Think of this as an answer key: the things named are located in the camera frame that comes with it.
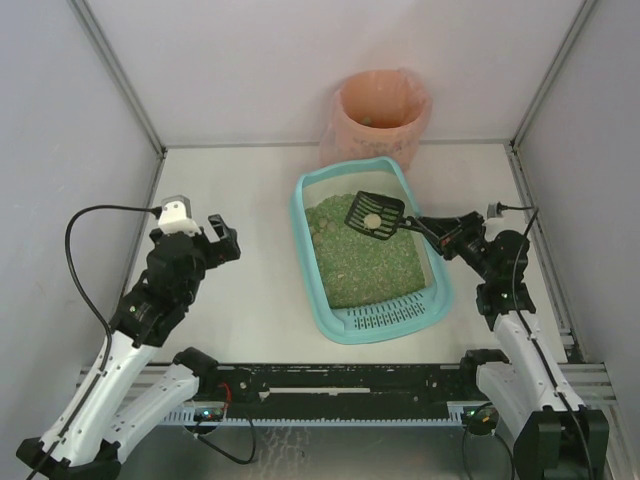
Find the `black litter scoop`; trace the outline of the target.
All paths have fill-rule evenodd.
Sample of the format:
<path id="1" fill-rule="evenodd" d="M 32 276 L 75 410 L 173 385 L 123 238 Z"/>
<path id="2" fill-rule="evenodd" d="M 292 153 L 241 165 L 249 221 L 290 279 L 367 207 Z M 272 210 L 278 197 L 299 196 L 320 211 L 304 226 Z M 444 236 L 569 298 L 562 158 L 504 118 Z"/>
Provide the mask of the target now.
<path id="1" fill-rule="evenodd" d="M 401 199 L 366 191 L 355 194 L 344 224 L 359 234 L 383 241 L 400 229 L 424 232 L 416 218 L 405 216 L 405 203 Z"/>

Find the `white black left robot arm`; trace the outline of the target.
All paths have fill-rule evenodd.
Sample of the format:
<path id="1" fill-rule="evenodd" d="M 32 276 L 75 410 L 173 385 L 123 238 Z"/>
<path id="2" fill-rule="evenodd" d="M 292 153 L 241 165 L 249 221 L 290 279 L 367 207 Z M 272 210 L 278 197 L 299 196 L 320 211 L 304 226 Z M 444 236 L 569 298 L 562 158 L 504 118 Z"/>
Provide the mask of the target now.
<path id="1" fill-rule="evenodd" d="M 237 232 L 221 216 L 208 222 L 218 239 L 185 214 L 158 226 L 147 267 L 121 298 L 101 350 L 66 409 L 41 436 L 25 439 L 16 456 L 48 479 L 114 479 L 136 446 L 172 410 L 221 385 L 216 360 L 189 347 L 161 379 L 128 405 L 122 402 L 172 330 L 186 317 L 207 271 L 239 259 Z"/>

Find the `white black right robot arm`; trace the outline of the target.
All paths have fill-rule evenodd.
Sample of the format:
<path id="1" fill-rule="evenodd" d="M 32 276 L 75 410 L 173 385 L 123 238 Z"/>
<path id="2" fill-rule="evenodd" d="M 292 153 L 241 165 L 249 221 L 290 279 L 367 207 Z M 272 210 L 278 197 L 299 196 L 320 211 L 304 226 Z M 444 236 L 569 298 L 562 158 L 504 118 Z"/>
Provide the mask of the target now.
<path id="1" fill-rule="evenodd" d="M 524 282 L 526 232 L 485 237 L 483 217 L 417 217 L 408 225 L 445 260 L 461 258 L 482 279 L 476 305 L 500 350 L 477 366 L 477 388 L 514 439 L 512 458 L 522 479 L 600 479 L 609 423 L 590 409 L 553 357 Z"/>

